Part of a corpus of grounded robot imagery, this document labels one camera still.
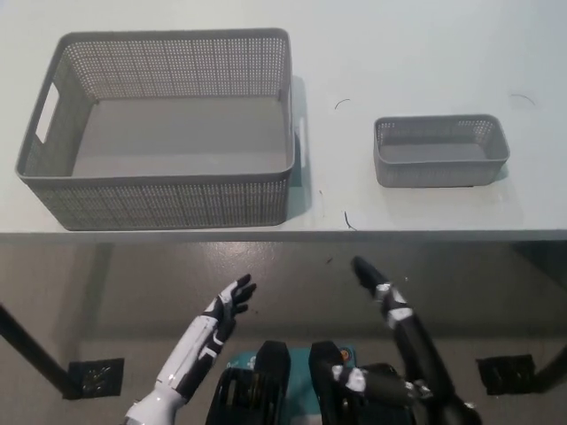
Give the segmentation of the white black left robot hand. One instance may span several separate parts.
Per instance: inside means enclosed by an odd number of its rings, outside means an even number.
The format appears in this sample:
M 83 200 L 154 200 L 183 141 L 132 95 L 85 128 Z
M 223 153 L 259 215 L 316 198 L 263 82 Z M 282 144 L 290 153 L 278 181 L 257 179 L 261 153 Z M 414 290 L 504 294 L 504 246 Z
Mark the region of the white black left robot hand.
M 232 335 L 237 316 L 248 310 L 256 288 L 246 274 L 216 295 L 187 327 L 160 370 L 155 386 L 190 400 Z

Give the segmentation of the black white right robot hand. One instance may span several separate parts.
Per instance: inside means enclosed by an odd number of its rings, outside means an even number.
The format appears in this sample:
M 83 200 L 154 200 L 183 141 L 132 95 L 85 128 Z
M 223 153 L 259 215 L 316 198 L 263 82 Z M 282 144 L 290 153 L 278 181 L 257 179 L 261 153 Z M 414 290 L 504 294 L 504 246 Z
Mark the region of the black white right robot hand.
M 394 283 L 360 256 L 354 257 L 351 265 L 392 331 L 407 376 L 399 378 L 359 367 L 328 365 L 333 381 L 367 400 L 394 406 L 416 402 L 431 406 L 462 404 L 429 333 Z

